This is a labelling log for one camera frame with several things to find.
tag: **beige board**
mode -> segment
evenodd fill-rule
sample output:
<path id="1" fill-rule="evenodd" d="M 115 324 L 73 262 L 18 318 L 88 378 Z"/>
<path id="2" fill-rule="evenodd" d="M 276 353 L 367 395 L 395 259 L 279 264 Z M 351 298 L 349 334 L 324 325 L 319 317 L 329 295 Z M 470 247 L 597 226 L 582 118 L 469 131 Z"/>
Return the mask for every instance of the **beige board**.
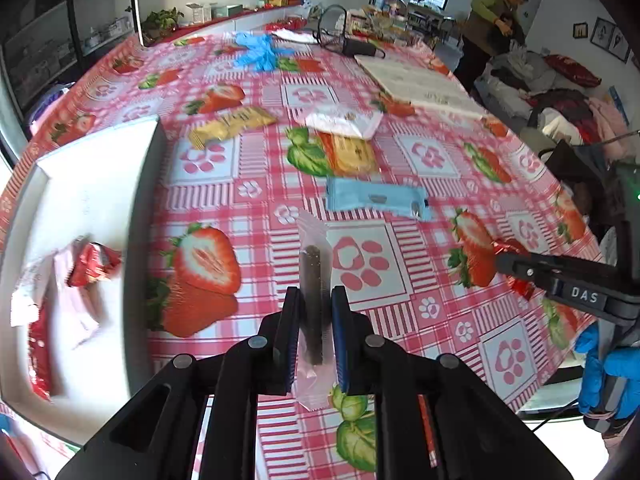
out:
<path id="1" fill-rule="evenodd" d="M 480 118 L 484 108 L 445 75 L 413 65 L 371 56 L 356 56 L 358 64 L 397 101 Z"/>

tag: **pink clothing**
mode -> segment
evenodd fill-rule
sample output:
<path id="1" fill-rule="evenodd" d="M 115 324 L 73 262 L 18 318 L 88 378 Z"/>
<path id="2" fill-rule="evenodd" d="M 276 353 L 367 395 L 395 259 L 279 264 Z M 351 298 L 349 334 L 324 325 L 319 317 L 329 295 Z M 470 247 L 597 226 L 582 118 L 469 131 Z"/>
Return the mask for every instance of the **pink clothing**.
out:
<path id="1" fill-rule="evenodd" d="M 628 132 L 622 114 L 614 105 L 591 97 L 589 98 L 589 108 L 593 113 L 593 117 L 596 119 L 598 133 L 602 140 L 615 139 L 616 136 Z M 609 160 L 619 160 L 626 156 L 636 156 L 633 145 L 628 142 L 628 139 L 605 144 L 602 149 Z"/>

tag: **black pants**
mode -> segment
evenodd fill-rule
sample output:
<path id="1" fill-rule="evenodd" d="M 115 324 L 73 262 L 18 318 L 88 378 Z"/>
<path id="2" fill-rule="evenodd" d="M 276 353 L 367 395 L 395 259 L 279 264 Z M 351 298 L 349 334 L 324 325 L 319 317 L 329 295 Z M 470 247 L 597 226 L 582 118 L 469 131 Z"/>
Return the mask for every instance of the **black pants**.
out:
<path id="1" fill-rule="evenodd" d="M 471 40 L 463 39 L 465 44 L 462 47 L 462 58 L 453 75 L 458 78 L 465 90 L 469 92 L 474 87 L 474 81 L 484 72 L 484 67 L 491 59 L 491 56 L 475 43 L 471 43 Z"/>

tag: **yellow snack package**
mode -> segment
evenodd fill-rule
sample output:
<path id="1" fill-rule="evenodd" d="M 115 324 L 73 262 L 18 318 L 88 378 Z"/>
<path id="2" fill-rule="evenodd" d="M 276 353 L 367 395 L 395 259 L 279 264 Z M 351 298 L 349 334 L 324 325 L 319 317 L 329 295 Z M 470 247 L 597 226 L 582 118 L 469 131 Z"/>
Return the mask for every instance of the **yellow snack package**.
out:
<path id="1" fill-rule="evenodd" d="M 319 137 L 334 174 L 348 176 L 380 170 L 369 141 L 326 133 Z"/>
<path id="2" fill-rule="evenodd" d="M 196 150 L 204 150 L 205 144 L 210 140 L 227 140 L 243 130 L 266 126 L 275 121 L 276 118 L 262 108 L 243 106 L 204 126 L 194 128 L 189 132 L 189 140 Z"/>

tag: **metal bolt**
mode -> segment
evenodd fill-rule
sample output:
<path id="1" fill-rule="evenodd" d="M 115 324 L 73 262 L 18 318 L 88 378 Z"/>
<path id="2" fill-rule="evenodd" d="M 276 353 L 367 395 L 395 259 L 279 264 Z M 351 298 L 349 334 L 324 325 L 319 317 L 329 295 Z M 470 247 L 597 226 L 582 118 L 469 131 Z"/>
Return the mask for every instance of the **metal bolt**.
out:
<path id="1" fill-rule="evenodd" d="M 180 354 L 174 357 L 174 366 L 176 368 L 188 368 L 193 363 L 193 357 L 187 354 Z"/>
<path id="2" fill-rule="evenodd" d="M 440 361 L 440 364 L 443 367 L 451 369 L 458 368 L 458 365 L 460 364 L 460 359 L 453 354 L 442 354 L 438 357 L 438 361 Z"/>
<path id="3" fill-rule="evenodd" d="M 367 346 L 380 348 L 385 343 L 385 338 L 378 334 L 369 334 L 364 339 L 364 342 L 367 344 Z"/>
<path id="4" fill-rule="evenodd" d="M 249 339 L 249 347 L 250 348 L 264 348 L 267 346 L 267 338 L 263 335 L 254 335 L 251 339 Z"/>

